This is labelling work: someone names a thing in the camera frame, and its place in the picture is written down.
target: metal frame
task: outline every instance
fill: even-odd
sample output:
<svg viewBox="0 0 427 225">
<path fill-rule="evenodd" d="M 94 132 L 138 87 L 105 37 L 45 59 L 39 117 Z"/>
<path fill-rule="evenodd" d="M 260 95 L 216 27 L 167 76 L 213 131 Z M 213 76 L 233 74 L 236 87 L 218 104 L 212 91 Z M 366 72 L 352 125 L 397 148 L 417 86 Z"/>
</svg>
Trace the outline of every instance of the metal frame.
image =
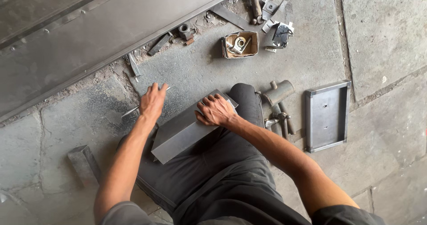
<svg viewBox="0 0 427 225">
<path fill-rule="evenodd" d="M 158 0 L 94 0 L 46 25 L 29 35 L 33 38 L 25 37 L 0 51 L 0 121 L 56 94 L 221 1 L 180 0 L 181 7 L 171 7 Z"/>
<path fill-rule="evenodd" d="M 345 103 L 345 120 L 344 120 L 344 138 L 343 140 L 333 142 L 327 145 L 323 145 L 321 147 L 313 148 L 315 147 L 316 141 L 313 141 L 313 97 L 322 94 L 328 91 L 336 90 L 336 89 L 342 89 L 344 87 L 347 87 L 346 91 L 346 103 Z M 307 119 L 307 151 L 310 153 L 321 151 L 333 146 L 337 146 L 343 143 L 347 142 L 347 129 L 348 129 L 348 113 L 350 109 L 350 88 L 351 88 L 351 81 L 349 80 L 342 80 L 339 82 L 334 82 L 328 85 L 319 86 L 313 89 L 306 90 L 306 119 Z"/>
</svg>

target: hammer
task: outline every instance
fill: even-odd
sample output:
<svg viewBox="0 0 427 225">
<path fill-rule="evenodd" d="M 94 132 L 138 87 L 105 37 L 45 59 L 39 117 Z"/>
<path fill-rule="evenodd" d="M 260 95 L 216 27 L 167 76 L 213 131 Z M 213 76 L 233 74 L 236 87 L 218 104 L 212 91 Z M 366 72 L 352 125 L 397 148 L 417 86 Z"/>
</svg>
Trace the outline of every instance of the hammer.
<svg viewBox="0 0 427 225">
<path fill-rule="evenodd" d="M 276 84 L 275 81 L 270 82 L 270 86 L 272 90 L 267 91 L 263 94 L 265 99 L 270 103 L 270 106 L 279 105 L 280 111 L 285 114 L 286 116 L 286 123 L 287 127 L 286 130 L 289 131 L 290 134 L 294 135 L 295 130 L 292 126 L 292 123 L 290 121 L 290 116 L 288 115 L 288 112 L 285 108 L 285 102 L 284 99 L 288 97 L 289 95 L 293 94 L 295 92 L 294 87 L 292 86 L 291 82 L 289 80 L 284 80 L 280 82 L 279 84 Z"/>
</svg>

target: cardboard box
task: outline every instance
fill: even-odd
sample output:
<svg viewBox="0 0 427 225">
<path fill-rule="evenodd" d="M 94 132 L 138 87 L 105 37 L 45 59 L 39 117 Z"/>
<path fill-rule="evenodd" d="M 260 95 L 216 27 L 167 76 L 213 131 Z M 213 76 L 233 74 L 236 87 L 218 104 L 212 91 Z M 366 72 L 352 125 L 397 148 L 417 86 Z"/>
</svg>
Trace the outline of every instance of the cardboard box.
<svg viewBox="0 0 427 225">
<path fill-rule="evenodd" d="M 238 37 L 243 37 L 248 41 L 249 37 L 252 37 L 252 40 L 246 48 L 243 50 L 242 54 L 235 54 L 230 52 L 232 50 L 232 47 L 230 47 L 228 43 L 234 45 L 236 42 L 236 39 Z M 238 59 L 238 58 L 245 58 L 245 57 L 252 57 L 258 53 L 259 49 L 259 39 L 258 39 L 258 32 L 256 31 L 239 31 L 234 32 L 226 35 L 225 37 L 221 38 L 221 45 L 222 45 L 222 57 L 225 57 L 227 59 Z"/>
</svg>

